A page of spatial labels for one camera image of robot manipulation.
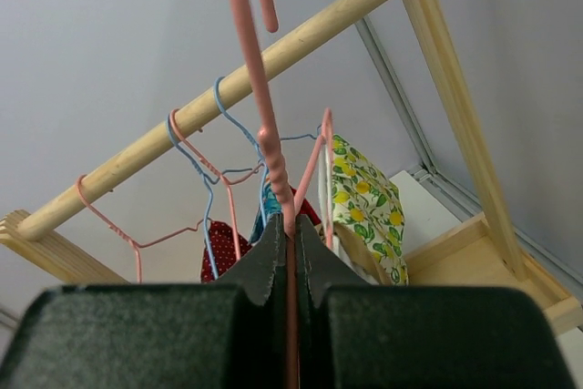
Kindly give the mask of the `pink hanger of red skirt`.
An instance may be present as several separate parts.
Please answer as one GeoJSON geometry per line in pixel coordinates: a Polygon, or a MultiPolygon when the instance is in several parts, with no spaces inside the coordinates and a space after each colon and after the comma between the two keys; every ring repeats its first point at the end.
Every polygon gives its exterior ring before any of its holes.
{"type": "Polygon", "coordinates": [[[235,209],[235,202],[233,198],[233,193],[231,187],[234,185],[238,185],[251,176],[257,174],[259,170],[263,167],[263,164],[260,162],[254,168],[245,168],[245,169],[227,169],[224,171],[219,171],[198,149],[196,149],[186,138],[185,135],[182,134],[178,122],[176,120],[176,114],[178,110],[175,108],[169,113],[169,125],[172,131],[172,135],[170,136],[171,139],[177,138],[180,142],[186,146],[186,148],[194,154],[195,157],[198,159],[194,159],[196,166],[204,166],[213,176],[216,177],[217,181],[220,181],[227,191],[229,207],[230,207],[230,219],[231,219],[231,230],[232,230],[232,237],[234,242],[234,251],[235,251],[235,258],[237,261],[241,258],[241,245],[240,245],[240,238],[238,232],[238,222],[236,216],[236,209],[235,209]]]}

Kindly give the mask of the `tan khaki skirt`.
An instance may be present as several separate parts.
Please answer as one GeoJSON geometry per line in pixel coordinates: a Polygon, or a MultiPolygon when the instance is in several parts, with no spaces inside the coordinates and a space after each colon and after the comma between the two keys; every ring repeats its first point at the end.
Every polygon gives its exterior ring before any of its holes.
{"type": "Polygon", "coordinates": [[[351,263],[360,267],[367,275],[373,277],[379,284],[392,284],[384,267],[368,250],[360,236],[339,222],[335,222],[333,228],[334,234],[339,238],[340,245],[351,263]]]}

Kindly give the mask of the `blue floral skirt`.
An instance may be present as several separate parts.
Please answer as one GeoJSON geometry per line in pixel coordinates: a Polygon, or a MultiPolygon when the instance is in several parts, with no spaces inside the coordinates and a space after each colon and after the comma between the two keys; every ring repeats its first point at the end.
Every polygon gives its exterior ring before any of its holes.
{"type": "Polygon", "coordinates": [[[270,216],[280,212],[281,204],[277,201],[272,191],[271,181],[266,179],[264,181],[261,193],[261,205],[258,210],[249,239],[251,245],[254,245],[257,241],[260,240],[270,216]]]}

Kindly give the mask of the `red polka dot skirt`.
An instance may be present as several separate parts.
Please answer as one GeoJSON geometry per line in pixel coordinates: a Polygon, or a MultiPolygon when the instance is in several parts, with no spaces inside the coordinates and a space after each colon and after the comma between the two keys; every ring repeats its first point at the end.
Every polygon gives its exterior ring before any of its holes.
{"type": "MultiPolygon", "coordinates": [[[[212,220],[209,225],[209,236],[217,273],[219,276],[222,276],[238,261],[236,258],[232,227],[225,222],[212,220]]],[[[204,248],[203,251],[199,278],[201,283],[215,281],[207,248],[204,248]]]]}

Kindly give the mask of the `pink hanger of tan skirt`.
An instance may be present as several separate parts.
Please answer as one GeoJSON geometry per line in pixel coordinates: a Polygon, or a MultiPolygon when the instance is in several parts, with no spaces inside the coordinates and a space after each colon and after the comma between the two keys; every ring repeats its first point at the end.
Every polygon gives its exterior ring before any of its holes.
{"type": "Polygon", "coordinates": [[[312,179],[320,151],[323,148],[332,147],[332,112],[329,108],[324,111],[321,134],[315,141],[301,183],[297,190],[292,192],[288,183],[285,160],[281,151],[281,139],[274,116],[250,0],[230,0],[230,7],[248,69],[251,89],[261,117],[258,142],[270,174],[272,191],[281,204],[283,214],[283,230],[286,235],[286,386],[298,388],[300,386],[300,335],[295,220],[312,179]]]}

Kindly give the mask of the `plain red skirt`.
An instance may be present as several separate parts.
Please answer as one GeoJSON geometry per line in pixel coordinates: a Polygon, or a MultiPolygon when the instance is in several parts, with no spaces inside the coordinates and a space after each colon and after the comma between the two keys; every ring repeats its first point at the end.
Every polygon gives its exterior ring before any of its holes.
{"type": "Polygon", "coordinates": [[[316,213],[316,211],[314,210],[314,208],[307,199],[303,199],[302,205],[298,212],[296,213],[296,215],[297,216],[306,215],[311,221],[313,226],[317,226],[322,223],[320,217],[318,216],[318,214],[316,213]]]}

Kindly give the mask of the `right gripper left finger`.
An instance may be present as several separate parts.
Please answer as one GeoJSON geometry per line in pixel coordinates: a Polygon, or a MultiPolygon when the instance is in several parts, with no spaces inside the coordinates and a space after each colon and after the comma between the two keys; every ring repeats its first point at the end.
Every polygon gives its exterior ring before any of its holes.
{"type": "Polygon", "coordinates": [[[28,307],[4,388],[282,388],[285,237],[261,239],[207,283],[70,285],[28,307]]]}

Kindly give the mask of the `lemon print skirt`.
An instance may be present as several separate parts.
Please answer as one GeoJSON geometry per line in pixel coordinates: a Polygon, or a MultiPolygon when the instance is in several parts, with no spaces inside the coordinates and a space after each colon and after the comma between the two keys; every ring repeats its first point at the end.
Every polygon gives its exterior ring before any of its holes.
{"type": "Polygon", "coordinates": [[[391,285],[407,285],[403,254],[404,211],[399,189],[340,135],[332,137],[332,225],[339,222],[363,239],[391,285]]]}

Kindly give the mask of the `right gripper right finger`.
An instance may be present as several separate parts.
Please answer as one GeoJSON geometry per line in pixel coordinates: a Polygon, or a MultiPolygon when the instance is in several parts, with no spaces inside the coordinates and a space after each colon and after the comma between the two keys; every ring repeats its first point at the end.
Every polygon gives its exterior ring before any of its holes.
{"type": "Polygon", "coordinates": [[[525,254],[518,280],[476,216],[407,257],[411,282],[365,282],[303,220],[296,238],[304,388],[572,388],[557,337],[578,299],[525,254]]]}

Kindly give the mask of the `blue hanger of floral skirt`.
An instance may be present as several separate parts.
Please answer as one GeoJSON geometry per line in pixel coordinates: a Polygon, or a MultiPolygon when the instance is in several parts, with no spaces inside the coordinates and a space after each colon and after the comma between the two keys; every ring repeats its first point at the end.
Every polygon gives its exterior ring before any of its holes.
{"type": "Polygon", "coordinates": [[[213,176],[204,166],[202,166],[202,165],[196,166],[194,159],[198,159],[198,158],[195,157],[194,154],[192,152],[190,152],[186,148],[186,146],[180,142],[179,139],[177,139],[177,138],[171,139],[170,138],[170,136],[172,135],[172,131],[171,131],[170,125],[169,125],[169,115],[167,118],[167,132],[169,134],[170,142],[172,143],[174,148],[176,148],[183,156],[185,156],[187,158],[187,160],[193,165],[193,167],[195,168],[195,170],[197,171],[197,173],[201,177],[204,186],[207,188],[207,190],[209,192],[208,205],[207,205],[207,208],[205,209],[205,216],[204,216],[204,220],[206,220],[209,217],[210,209],[211,209],[213,198],[214,198],[214,192],[213,192],[212,187],[215,186],[217,183],[220,183],[222,186],[223,186],[223,184],[220,181],[217,181],[216,177],[213,176]]]}

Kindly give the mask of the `blue hanger of lemon skirt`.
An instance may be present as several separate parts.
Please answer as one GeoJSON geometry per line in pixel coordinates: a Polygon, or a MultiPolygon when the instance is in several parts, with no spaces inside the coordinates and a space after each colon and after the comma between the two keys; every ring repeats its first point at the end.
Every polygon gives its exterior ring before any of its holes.
{"type": "MultiPolygon", "coordinates": [[[[220,110],[221,115],[224,116],[231,124],[233,124],[236,128],[238,128],[240,130],[240,132],[244,135],[244,137],[253,146],[254,150],[256,151],[256,153],[258,155],[259,160],[264,160],[264,155],[261,151],[261,147],[260,147],[257,139],[251,134],[251,132],[237,118],[235,118],[232,114],[230,114],[229,111],[223,105],[222,100],[221,100],[221,95],[220,95],[220,82],[223,79],[224,79],[224,77],[217,77],[214,81],[213,88],[212,88],[215,103],[216,103],[218,109],[220,110]]],[[[319,133],[320,133],[320,131],[317,130],[315,134],[306,133],[306,134],[301,134],[301,135],[282,137],[281,141],[294,141],[294,140],[301,140],[301,139],[315,140],[315,139],[317,139],[317,134],[319,134],[319,133]]]]}

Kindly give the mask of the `pink hanger of dotted skirt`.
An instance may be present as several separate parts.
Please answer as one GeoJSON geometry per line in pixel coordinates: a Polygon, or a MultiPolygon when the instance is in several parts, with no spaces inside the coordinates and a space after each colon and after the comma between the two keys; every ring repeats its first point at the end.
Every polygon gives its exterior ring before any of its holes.
{"type": "Polygon", "coordinates": [[[77,196],[86,209],[90,210],[95,216],[97,216],[100,220],[102,220],[108,226],[108,228],[110,230],[112,230],[116,235],[119,236],[120,239],[122,239],[124,242],[126,242],[131,247],[131,249],[134,252],[134,257],[135,257],[136,277],[137,277],[138,283],[143,282],[143,264],[142,264],[142,258],[141,258],[141,251],[142,250],[151,248],[151,247],[158,245],[162,242],[165,242],[165,241],[168,241],[168,240],[173,239],[175,237],[178,237],[179,235],[181,235],[183,233],[196,232],[202,227],[203,224],[205,224],[207,222],[207,220],[201,219],[194,226],[188,226],[188,227],[184,227],[184,228],[175,230],[171,233],[162,235],[161,237],[158,237],[155,240],[147,242],[147,243],[140,243],[137,240],[133,239],[128,233],[126,233],[124,230],[122,230],[116,223],[114,223],[104,213],[102,213],[99,209],[97,209],[95,206],[92,205],[92,203],[87,199],[87,197],[84,193],[83,181],[84,181],[85,177],[86,177],[86,175],[82,174],[77,178],[77,180],[75,182],[74,187],[75,187],[75,190],[77,192],[77,196]]]}

